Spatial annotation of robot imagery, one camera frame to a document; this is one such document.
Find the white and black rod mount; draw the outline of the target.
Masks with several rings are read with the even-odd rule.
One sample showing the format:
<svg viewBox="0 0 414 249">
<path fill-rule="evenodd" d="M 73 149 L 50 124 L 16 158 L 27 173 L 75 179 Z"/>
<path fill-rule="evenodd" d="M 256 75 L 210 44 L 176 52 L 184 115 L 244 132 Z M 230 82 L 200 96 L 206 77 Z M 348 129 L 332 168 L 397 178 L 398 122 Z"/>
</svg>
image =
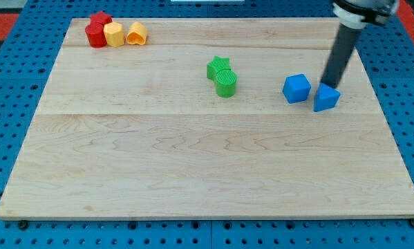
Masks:
<svg viewBox="0 0 414 249">
<path fill-rule="evenodd" d="M 397 12 L 399 0 L 332 0 L 332 7 L 341 24 L 363 29 L 367 24 L 385 26 Z"/>
</svg>

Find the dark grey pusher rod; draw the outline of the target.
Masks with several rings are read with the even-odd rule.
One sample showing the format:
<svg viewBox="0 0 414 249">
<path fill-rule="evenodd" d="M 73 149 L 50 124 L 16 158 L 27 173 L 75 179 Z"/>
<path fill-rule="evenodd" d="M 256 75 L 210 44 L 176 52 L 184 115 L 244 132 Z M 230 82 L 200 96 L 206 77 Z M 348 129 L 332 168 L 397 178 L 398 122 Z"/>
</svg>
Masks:
<svg viewBox="0 0 414 249">
<path fill-rule="evenodd" d="M 342 79 L 355 45 L 359 40 L 361 29 L 339 25 L 330 55 L 321 76 L 321 83 L 336 89 Z"/>
</svg>

